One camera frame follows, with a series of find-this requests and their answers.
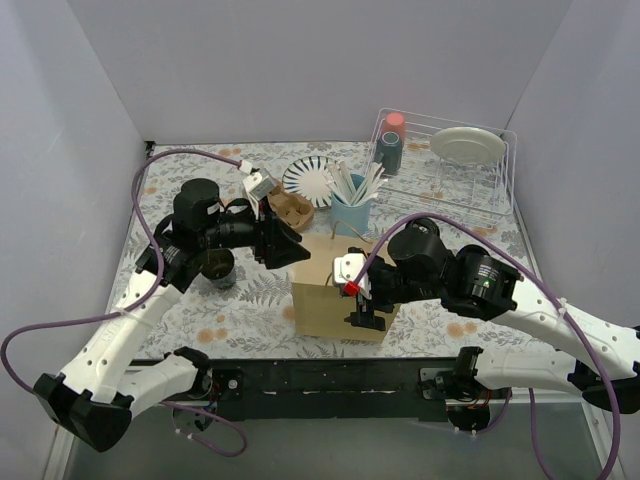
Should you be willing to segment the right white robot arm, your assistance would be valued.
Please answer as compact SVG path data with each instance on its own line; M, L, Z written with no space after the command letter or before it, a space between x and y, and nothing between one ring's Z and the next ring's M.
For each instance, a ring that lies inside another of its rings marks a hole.
M498 354L464 347L454 367L427 385L448 398L470 399L509 387L577 395L603 410L639 410L639 332L561 309L534 282L484 248L447 249L437 231L410 226L387 246L391 258L351 247L333 261L333 282L356 299L347 322L379 327L381 313L415 301L440 301L460 317L520 330L553 347L546 355Z

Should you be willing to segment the brown paper bag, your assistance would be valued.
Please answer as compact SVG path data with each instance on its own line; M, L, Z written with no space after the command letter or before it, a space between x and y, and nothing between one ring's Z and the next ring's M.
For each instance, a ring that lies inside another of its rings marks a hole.
M346 318L355 310L355 300L341 296L330 279L334 258L347 254L350 247L369 252L375 243L374 239L332 232L302 234L302 246L311 253L311 257L291 265L289 269L297 334L377 343L384 340L399 308L378 314L385 321L381 331L354 327Z

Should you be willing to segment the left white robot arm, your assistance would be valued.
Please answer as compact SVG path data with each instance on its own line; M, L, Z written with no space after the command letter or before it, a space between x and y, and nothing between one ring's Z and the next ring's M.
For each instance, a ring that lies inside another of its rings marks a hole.
M208 396L213 386L208 357L189 347L132 377L125 373L151 330L216 255L248 247L268 269L309 259L301 236L268 203L276 186L270 176L254 173L243 181L243 197L228 205L212 180L181 186L172 213L151 231L113 312L58 374L36 381L35 396L54 422L104 452L148 408L177 394L193 400Z

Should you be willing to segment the black coffee cup lid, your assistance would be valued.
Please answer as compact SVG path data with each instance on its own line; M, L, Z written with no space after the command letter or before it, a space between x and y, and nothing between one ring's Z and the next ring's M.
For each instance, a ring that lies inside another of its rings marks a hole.
M407 228L417 228L424 233L440 236L440 229L438 225L428 217L416 218L409 221L406 225Z

